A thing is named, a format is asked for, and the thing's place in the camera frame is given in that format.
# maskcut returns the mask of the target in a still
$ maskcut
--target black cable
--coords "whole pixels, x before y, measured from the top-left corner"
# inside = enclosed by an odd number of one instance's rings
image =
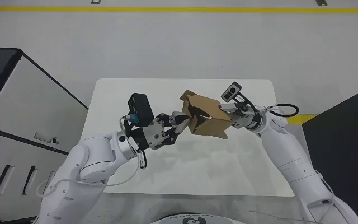
[[[142,170],[144,170],[145,168],[147,168],[147,157],[145,156],[144,150],[140,150],[140,151],[142,152],[143,158],[144,158],[144,166],[143,166],[142,164],[140,164],[140,168],[141,168]]]
[[[294,108],[296,111],[293,113],[293,114],[279,114],[279,113],[276,113],[272,110],[270,110],[270,113],[273,114],[273,115],[276,115],[276,116],[280,116],[282,118],[290,118],[292,116],[296,116],[298,114],[298,107],[296,105],[293,105],[293,104],[277,104],[277,106],[287,106],[288,108]]]
[[[238,95],[241,96],[241,97],[245,100],[245,101],[244,101],[244,104],[249,104],[255,113],[258,112],[258,110],[257,110],[256,107],[253,105],[253,103],[251,103],[251,101],[250,101],[248,98],[246,98],[241,92],[239,92]]]

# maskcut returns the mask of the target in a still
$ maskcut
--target white cabinet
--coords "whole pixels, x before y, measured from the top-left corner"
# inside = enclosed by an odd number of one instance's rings
[[[36,188],[41,182],[48,180],[52,172],[57,171],[66,155],[6,137],[0,137],[0,154],[0,172],[6,166],[10,167],[0,184],[1,220],[37,216],[41,198],[36,195]],[[42,194],[44,189],[45,184],[39,192]]]
[[[23,51],[0,48],[0,221],[37,216],[35,190],[78,143],[87,111]]]
[[[1,131],[65,152],[78,143],[86,115],[87,108],[28,57],[20,58],[0,91]]]

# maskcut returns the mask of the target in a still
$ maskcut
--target black panel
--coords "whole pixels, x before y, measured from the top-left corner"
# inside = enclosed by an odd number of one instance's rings
[[[0,91],[22,55],[23,52],[20,49],[0,48]]]
[[[33,223],[33,220],[36,219],[35,217],[29,217],[29,218],[22,218],[20,220],[12,220],[12,221],[5,221],[5,222],[1,222],[2,224],[31,224]]]
[[[358,94],[302,125],[313,167],[358,213]]]

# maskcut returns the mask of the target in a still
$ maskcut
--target cabinet door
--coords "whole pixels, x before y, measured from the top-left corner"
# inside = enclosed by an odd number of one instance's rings
[[[78,143],[86,115],[84,106],[25,57],[0,92],[0,130],[62,151]],[[52,138],[59,144],[47,142]]]
[[[0,183],[0,220],[37,216],[41,198],[36,195],[36,188],[48,180],[65,159],[65,155],[0,137],[0,174],[8,167]]]

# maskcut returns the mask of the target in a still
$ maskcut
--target metal bracket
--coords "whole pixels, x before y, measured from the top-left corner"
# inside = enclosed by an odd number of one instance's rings
[[[101,0],[92,0],[91,4],[101,4]]]

